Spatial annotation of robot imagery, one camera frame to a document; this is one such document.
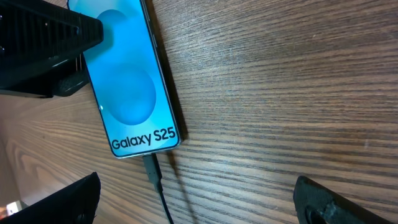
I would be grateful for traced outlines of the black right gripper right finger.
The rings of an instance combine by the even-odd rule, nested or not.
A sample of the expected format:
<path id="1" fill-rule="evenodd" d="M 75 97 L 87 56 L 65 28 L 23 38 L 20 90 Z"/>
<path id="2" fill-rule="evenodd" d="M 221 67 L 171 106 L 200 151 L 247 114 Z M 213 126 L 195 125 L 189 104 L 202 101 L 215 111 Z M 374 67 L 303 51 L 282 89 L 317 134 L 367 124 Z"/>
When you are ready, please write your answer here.
<path id="1" fill-rule="evenodd" d="M 298 177 L 293 200 L 300 224 L 391 224 L 306 176 Z"/>

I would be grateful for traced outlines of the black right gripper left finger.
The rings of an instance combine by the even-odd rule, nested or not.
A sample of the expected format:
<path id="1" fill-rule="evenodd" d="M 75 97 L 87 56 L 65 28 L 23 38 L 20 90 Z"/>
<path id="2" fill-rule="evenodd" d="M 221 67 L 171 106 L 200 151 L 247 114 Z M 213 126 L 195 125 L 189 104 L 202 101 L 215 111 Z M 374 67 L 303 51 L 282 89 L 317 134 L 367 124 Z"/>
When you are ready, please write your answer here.
<path id="1" fill-rule="evenodd" d="M 96 172 L 1 220 L 1 224 L 92 224 L 100 200 Z"/>

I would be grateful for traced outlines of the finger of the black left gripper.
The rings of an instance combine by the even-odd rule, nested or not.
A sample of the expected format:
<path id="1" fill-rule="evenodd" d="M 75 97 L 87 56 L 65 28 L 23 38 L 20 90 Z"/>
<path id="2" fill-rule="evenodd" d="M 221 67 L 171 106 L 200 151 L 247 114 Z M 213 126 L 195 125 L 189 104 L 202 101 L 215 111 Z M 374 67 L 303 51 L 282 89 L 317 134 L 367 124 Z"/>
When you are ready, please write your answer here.
<path id="1" fill-rule="evenodd" d="M 1 94 L 28 98 L 67 97 L 89 82 L 85 58 L 80 54 L 42 75 L 19 81 L 9 87 L 1 87 Z"/>
<path id="2" fill-rule="evenodd" d="M 1 88 L 42 75 L 103 39 L 98 19 L 46 1 L 1 0 Z"/>

